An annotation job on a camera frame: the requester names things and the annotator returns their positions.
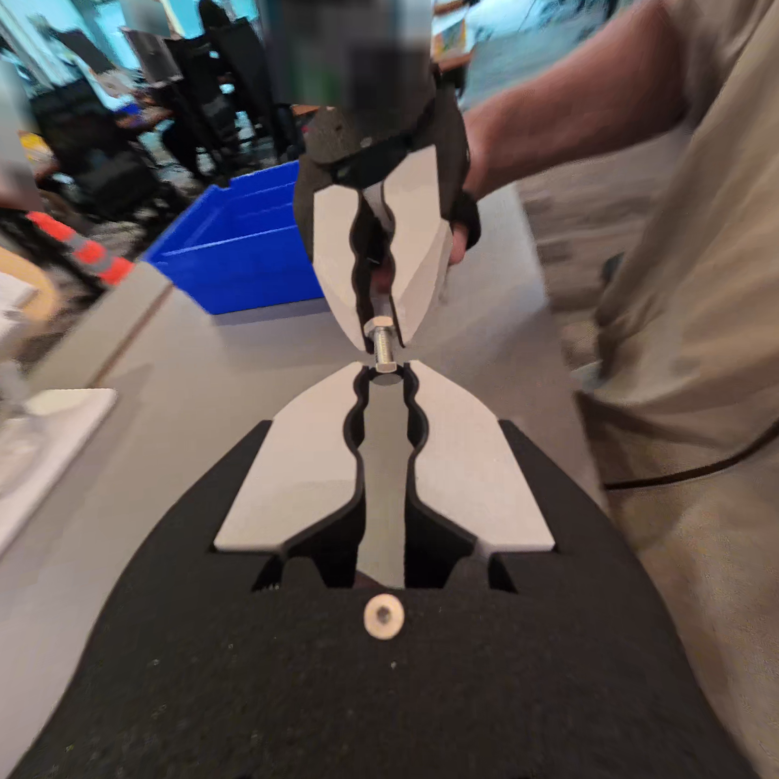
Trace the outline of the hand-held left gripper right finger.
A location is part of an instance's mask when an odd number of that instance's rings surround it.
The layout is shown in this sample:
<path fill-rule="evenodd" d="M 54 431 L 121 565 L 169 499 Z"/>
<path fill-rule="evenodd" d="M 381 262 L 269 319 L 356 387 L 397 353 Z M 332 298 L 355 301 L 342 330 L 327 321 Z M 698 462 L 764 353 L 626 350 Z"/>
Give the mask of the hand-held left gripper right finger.
<path fill-rule="evenodd" d="M 405 579 L 448 579 L 459 560 L 549 552 L 555 540 L 496 415 L 422 362 L 404 365 L 412 454 Z"/>

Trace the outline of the silver bolt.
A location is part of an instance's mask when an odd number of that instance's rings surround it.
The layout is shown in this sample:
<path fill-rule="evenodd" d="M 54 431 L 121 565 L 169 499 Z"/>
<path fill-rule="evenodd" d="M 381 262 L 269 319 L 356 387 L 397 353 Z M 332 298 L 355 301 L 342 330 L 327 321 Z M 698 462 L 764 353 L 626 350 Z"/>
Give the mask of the silver bolt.
<path fill-rule="evenodd" d="M 375 316 L 363 326 L 365 339 L 372 343 L 375 370 L 380 375 L 398 369 L 396 352 L 403 350 L 396 322 L 392 316 Z"/>

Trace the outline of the blue storage bin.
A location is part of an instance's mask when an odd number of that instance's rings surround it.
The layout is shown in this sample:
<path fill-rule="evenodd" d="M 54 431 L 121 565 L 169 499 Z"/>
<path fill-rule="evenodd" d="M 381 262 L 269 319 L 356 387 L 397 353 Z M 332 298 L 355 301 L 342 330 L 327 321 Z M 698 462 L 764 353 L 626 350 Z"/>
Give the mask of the blue storage bin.
<path fill-rule="evenodd" d="M 210 185 L 143 254 L 209 315 L 323 298 L 293 210 L 298 162 Z"/>

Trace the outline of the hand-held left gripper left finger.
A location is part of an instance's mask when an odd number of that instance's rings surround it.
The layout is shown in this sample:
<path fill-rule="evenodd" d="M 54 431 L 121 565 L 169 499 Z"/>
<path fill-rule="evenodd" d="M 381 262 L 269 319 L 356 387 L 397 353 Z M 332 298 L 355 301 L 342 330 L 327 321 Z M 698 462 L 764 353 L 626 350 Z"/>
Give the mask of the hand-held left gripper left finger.
<path fill-rule="evenodd" d="M 365 533 L 370 371 L 352 362 L 297 395 L 268 426 L 217 535 L 220 552 L 311 559 L 325 583 L 353 583 Z"/>

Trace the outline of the white document stand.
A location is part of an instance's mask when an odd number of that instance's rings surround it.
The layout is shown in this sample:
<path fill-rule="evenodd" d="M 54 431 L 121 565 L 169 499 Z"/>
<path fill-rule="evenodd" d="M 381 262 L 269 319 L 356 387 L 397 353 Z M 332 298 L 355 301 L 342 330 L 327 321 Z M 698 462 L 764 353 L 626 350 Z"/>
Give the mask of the white document stand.
<path fill-rule="evenodd" d="M 1 553 L 112 413 L 109 388 L 50 389 L 2 424 Z"/>

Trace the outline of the black office chair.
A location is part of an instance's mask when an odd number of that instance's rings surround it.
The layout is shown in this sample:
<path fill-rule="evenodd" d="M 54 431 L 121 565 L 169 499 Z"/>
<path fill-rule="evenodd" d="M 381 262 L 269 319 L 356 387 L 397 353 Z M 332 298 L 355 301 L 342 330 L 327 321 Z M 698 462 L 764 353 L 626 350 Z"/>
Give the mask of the black office chair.
<path fill-rule="evenodd" d="M 131 145 L 90 83 L 77 80 L 30 99 L 43 140 L 102 219 L 119 219 L 162 196 L 145 157 Z"/>
<path fill-rule="evenodd" d="M 273 95 L 265 48 L 247 19 L 196 38 L 165 37 L 163 43 L 181 74 L 179 88 L 219 155 L 238 153 L 242 112 L 252 133 L 272 143 L 279 162 L 297 158 L 295 118 L 291 107 Z"/>

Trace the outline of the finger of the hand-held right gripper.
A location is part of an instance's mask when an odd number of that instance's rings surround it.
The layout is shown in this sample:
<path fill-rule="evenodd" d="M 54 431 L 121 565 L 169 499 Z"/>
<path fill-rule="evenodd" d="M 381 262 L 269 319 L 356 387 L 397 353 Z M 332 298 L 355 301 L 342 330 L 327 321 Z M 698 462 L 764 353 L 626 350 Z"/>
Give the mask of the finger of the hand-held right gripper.
<path fill-rule="evenodd" d="M 435 147 L 410 153 L 386 178 L 382 195 L 394 226 L 389 299 L 398 339 L 410 347 L 439 297 L 453 244 L 441 215 Z"/>
<path fill-rule="evenodd" d="M 372 226 L 373 211 L 360 191 L 334 184 L 315 194 L 313 269 L 339 327 L 362 353 L 368 349 L 355 271 Z"/>

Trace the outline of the person's right hand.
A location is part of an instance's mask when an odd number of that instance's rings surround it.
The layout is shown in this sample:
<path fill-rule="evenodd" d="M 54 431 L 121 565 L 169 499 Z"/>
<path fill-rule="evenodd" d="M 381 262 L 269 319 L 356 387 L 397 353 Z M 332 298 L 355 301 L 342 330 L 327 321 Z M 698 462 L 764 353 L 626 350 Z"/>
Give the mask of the person's right hand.
<path fill-rule="evenodd" d="M 478 202 L 490 191 L 490 147 L 492 144 L 492 109 L 488 102 L 473 106 L 464 114 L 465 129 L 469 146 L 470 166 L 463 190 Z M 469 228 L 459 222 L 453 222 L 452 248 L 449 265 L 462 262 L 467 251 Z"/>

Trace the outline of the orange striped traffic cone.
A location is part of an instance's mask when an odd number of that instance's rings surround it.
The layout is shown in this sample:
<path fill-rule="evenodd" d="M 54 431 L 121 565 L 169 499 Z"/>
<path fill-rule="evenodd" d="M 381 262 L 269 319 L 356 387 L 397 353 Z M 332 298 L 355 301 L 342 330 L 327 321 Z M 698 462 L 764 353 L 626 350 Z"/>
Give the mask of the orange striped traffic cone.
<path fill-rule="evenodd" d="M 48 238 L 59 243 L 67 257 L 75 263 L 75 267 L 104 288 L 121 284 L 136 267 L 127 258 L 106 249 L 93 239 L 84 237 L 47 213 L 29 211 L 26 213 L 26 219 Z"/>

